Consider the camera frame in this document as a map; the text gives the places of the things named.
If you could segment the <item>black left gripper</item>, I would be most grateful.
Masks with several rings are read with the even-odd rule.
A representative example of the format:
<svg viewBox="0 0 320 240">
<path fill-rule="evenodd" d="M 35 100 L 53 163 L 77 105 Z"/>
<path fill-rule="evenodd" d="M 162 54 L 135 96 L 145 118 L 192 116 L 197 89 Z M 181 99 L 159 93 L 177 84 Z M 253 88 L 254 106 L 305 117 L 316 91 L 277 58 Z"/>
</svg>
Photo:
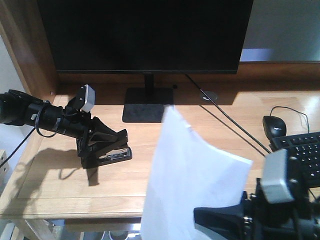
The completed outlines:
<svg viewBox="0 0 320 240">
<path fill-rule="evenodd" d="M 98 158 L 91 146 L 105 153 L 129 148 L 126 129 L 116 132 L 98 117 L 92 119 L 90 112 L 63 110 L 59 133 L 76 139 L 77 156 L 81 158 L 82 167 L 87 168 L 89 187 L 99 185 Z"/>
</svg>

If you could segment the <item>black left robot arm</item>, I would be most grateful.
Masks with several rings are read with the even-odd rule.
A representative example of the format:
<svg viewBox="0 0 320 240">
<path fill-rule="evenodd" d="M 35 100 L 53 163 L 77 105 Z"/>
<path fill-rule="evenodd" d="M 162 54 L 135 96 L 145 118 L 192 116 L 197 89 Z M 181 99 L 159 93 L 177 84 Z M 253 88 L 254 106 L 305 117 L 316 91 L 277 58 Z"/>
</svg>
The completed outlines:
<svg viewBox="0 0 320 240">
<path fill-rule="evenodd" d="M 77 156 L 85 170 L 132 159 L 126 129 L 114 131 L 98 117 L 91 116 L 95 94 L 86 86 L 65 107 L 55 106 L 25 92 L 10 89 L 0 95 L 0 122 L 9 126 L 32 126 L 43 136 L 42 130 L 75 138 Z"/>
</svg>

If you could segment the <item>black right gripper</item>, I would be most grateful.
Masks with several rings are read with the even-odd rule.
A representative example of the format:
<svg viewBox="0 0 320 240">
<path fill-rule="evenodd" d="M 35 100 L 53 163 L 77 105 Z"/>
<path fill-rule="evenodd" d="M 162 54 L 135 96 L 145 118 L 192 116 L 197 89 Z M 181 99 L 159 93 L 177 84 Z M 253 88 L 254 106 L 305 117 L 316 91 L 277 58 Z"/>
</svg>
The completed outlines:
<svg viewBox="0 0 320 240">
<path fill-rule="evenodd" d="M 227 240 L 318 240 L 320 202 L 310 201 L 310 190 L 294 191 L 294 201 L 269 203 L 256 182 L 255 192 L 242 193 L 240 204 L 228 207 L 196 207 L 194 222 Z"/>
</svg>

